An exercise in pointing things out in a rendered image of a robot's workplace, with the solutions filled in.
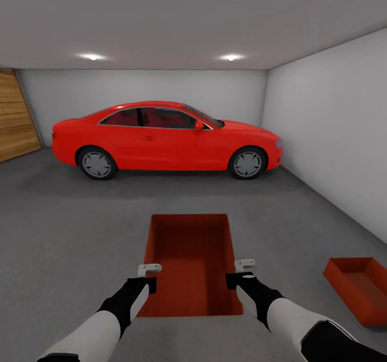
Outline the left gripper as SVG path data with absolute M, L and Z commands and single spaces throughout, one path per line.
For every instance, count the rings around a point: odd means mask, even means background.
M 145 283 L 148 283 L 149 294 L 155 294 L 155 292 L 156 292 L 156 280 L 157 279 L 155 277 L 143 278 L 143 281 L 145 281 Z

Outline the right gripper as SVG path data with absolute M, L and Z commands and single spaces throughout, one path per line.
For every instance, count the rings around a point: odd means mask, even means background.
M 244 273 L 228 273 L 226 275 L 226 283 L 228 289 L 237 289 L 237 280 L 241 275 L 253 275 L 252 272 Z

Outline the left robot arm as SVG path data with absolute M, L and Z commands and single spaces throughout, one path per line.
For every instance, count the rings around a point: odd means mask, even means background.
M 156 292 L 157 279 L 146 274 L 161 271 L 159 264 L 140 265 L 138 277 L 128 278 L 98 312 L 35 362 L 108 362 L 126 327 Z

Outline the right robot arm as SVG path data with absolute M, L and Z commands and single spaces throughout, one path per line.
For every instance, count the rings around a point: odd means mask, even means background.
M 235 273 L 226 275 L 228 289 L 274 335 L 294 362 L 387 362 L 387 356 L 363 346 L 327 316 L 291 302 L 243 268 L 254 259 L 234 261 Z

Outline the storage box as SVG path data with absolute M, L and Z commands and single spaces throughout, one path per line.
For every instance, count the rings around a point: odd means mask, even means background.
M 363 326 L 387 325 L 387 269 L 374 258 L 331 258 L 323 275 Z M 371 286 L 371 301 L 363 285 Z
M 136 317 L 243 315 L 236 289 L 226 275 L 235 273 L 227 214 L 152 215 L 144 264 L 159 264 L 156 292 Z

